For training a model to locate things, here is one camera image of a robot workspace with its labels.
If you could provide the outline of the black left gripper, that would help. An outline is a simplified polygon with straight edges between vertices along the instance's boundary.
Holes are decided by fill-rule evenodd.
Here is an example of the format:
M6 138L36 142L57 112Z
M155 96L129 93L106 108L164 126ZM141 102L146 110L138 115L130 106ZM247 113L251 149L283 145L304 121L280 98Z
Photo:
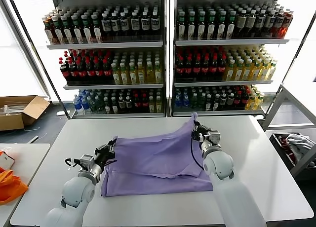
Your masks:
M117 142L117 136L114 136L106 145L95 148L95 163L98 165L106 165L109 160L114 160L115 145Z

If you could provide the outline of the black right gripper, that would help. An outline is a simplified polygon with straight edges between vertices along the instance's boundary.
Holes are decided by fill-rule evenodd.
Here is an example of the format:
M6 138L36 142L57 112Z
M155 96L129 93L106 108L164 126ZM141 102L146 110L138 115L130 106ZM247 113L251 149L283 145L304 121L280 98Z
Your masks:
M210 141L210 129L206 129L204 125L194 120L194 126L191 133L191 138L195 141L203 142Z

